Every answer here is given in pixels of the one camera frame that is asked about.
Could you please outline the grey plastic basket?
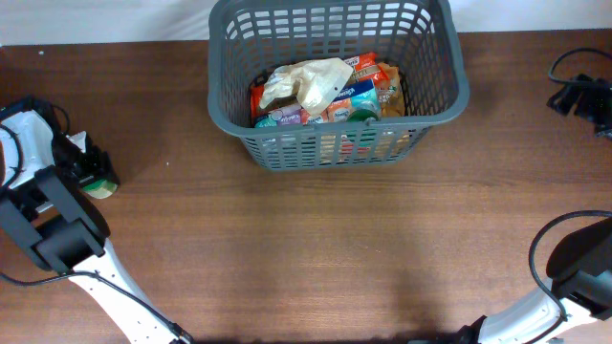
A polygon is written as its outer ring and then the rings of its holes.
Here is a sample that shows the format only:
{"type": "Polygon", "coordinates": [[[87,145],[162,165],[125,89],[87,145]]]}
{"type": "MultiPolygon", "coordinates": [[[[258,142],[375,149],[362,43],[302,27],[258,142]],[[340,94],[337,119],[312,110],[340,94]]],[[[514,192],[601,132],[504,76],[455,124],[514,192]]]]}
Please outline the grey plastic basket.
{"type": "Polygon", "coordinates": [[[221,0],[208,111],[271,170],[390,163],[466,108],[448,0],[221,0]]]}

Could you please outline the beige paper bag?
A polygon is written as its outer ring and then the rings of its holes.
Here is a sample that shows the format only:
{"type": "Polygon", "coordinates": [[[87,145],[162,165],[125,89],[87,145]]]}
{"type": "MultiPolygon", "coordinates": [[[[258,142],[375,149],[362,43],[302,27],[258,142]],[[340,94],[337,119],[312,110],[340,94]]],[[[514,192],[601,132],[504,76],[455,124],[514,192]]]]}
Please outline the beige paper bag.
{"type": "Polygon", "coordinates": [[[264,84],[258,106],[295,97],[311,115],[323,112],[347,84],[354,69],[338,57],[306,60],[276,68],[264,84]]]}

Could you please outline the beige coffee mix bag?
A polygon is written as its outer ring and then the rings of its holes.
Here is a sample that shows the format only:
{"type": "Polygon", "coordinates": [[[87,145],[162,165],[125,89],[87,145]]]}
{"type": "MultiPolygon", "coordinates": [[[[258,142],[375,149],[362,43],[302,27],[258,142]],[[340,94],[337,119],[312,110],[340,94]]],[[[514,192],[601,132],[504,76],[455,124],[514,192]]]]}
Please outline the beige coffee mix bag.
{"type": "MultiPolygon", "coordinates": [[[[358,61],[358,59],[355,57],[351,60],[346,59],[345,62],[354,69],[353,74],[351,75],[351,78],[347,82],[346,86],[360,81],[365,81],[367,79],[371,79],[374,82],[377,97],[382,107],[382,116],[380,119],[404,116],[404,96],[398,67],[390,66],[383,62],[377,63],[375,60],[369,57],[365,58],[365,55],[362,56],[362,61],[358,61]]],[[[366,132],[374,132],[376,134],[372,145],[366,148],[360,148],[358,143],[351,142],[346,136],[348,131],[339,134],[340,148],[337,162],[343,163],[349,160],[354,152],[356,152],[358,156],[356,159],[362,160],[367,158],[377,137],[376,131],[369,129],[364,130],[366,132]]],[[[322,146],[320,148],[322,163],[331,163],[334,156],[331,145],[332,143],[336,142],[336,139],[337,135],[335,134],[321,136],[322,146]]]]}

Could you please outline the blue white carton box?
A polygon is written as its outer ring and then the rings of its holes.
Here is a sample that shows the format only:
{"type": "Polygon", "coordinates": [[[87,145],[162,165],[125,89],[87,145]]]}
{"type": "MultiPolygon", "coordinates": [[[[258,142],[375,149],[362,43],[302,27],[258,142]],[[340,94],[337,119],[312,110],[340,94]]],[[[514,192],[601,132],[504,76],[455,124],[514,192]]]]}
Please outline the blue white carton box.
{"type": "Polygon", "coordinates": [[[251,89],[251,122],[254,128],[345,122],[359,101],[372,100],[379,103],[375,85],[371,79],[346,86],[323,112],[316,115],[311,115],[304,110],[295,97],[277,99],[262,109],[258,103],[263,91],[264,86],[251,89]]]}

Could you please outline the red spaghetti packet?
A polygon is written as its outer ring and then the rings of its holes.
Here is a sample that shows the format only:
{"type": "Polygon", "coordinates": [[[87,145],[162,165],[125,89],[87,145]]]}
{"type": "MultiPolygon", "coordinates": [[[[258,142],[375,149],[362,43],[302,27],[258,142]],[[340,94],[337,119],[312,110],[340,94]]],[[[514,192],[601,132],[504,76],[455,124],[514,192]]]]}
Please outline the red spaghetti packet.
{"type": "Polygon", "coordinates": [[[361,110],[383,117],[399,94],[399,70],[376,58],[367,53],[277,68],[267,83],[251,88],[252,126],[342,122],[361,110]]]}

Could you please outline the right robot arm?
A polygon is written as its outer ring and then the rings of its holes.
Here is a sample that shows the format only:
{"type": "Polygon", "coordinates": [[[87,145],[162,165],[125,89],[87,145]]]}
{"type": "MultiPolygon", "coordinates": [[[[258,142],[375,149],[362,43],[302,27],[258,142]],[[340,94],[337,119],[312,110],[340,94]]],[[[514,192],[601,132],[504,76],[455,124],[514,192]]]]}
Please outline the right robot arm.
{"type": "Polygon", "coordinates": [[[579,210],[556,217],[530,243],[528,265],[536,288],[494,315],[463,327],[454,343],[552,343],[577,326],[611,317],[611,212],[579,210]],[[577,218],[598,217],[558,242],[546,277],[537,273],[537,245],[553,227],[577,218]]]}

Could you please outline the green lid jar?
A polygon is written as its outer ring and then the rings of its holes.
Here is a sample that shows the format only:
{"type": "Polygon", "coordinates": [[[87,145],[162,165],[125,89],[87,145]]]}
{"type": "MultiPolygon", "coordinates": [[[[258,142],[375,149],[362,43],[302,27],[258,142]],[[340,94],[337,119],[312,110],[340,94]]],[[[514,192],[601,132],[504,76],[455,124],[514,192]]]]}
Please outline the green lid jar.
{"type": "MultiPolygon", "coordinates": [[[[366,122],[378,121],[381,118],[380,104],[372,100],[359,101],[354,107],[353,112],[349,115],[348,122],[366,122]]],[[[360,148],[370,147],[376,134],[374,132],[364,131],[360,139],[357,140],[356,131],[348,131],[346,134],[347,138],[353,142],[358,143],[360,148]]]]}
{"type": "Polygon", "coordinates": [[[118,188],[119,186],[116,183],[101,179],[84,186],[82,191],[92,198],[101,200],[112,196],[118,188]]]}

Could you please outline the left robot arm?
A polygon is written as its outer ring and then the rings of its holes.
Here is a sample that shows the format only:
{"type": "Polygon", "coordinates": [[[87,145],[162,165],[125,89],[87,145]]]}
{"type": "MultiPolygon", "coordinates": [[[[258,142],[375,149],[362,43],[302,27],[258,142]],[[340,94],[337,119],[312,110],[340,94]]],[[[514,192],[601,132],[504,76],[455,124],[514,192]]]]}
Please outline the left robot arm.
{"type": "Polygon", "coordinates": [[[61,107],[24,97],[1,109],[1,227],[52,282],[86,291],[132,343],[190,343],[121,264],[92,204],[120,180],[89,135],[70,131],[61,107]]]}

